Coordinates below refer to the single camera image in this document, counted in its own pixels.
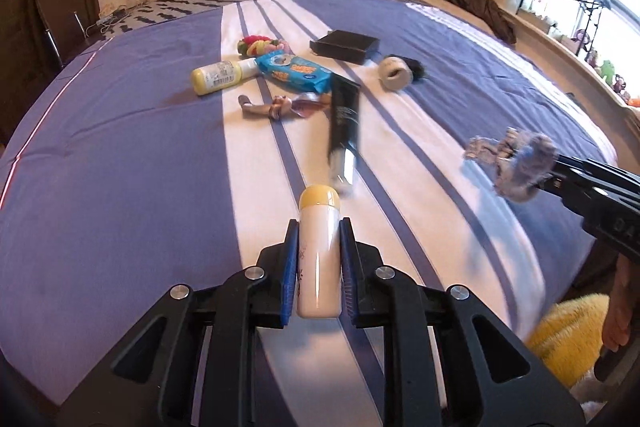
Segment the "right hand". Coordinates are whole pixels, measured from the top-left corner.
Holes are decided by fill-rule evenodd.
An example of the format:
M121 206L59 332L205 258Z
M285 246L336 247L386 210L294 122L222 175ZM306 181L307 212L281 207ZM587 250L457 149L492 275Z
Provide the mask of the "right hand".
M628 343L638 301L639 265L620 256L602 329L602 343L608 350L617 351Z

